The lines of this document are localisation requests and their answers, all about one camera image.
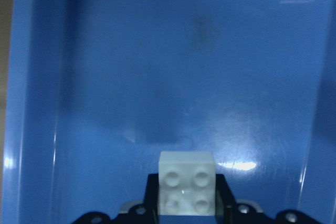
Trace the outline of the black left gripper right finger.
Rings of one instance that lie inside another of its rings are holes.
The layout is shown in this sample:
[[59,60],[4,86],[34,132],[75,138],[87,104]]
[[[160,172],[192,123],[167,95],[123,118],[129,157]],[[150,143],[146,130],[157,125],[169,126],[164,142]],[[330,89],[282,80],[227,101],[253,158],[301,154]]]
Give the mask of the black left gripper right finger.
[[215,182],[215,219],[217,223],[233,223],[235,197],[223,174],[216,174]]

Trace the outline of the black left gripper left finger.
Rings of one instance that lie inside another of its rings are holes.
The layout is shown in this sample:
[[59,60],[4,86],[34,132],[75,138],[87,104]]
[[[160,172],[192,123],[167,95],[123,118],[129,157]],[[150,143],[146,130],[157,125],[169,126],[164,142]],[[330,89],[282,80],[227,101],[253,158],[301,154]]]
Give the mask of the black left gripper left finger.
[[144,223],[159,223],[158,200],[159,175],[149,174],[143,200],[143,205],[146,209]]

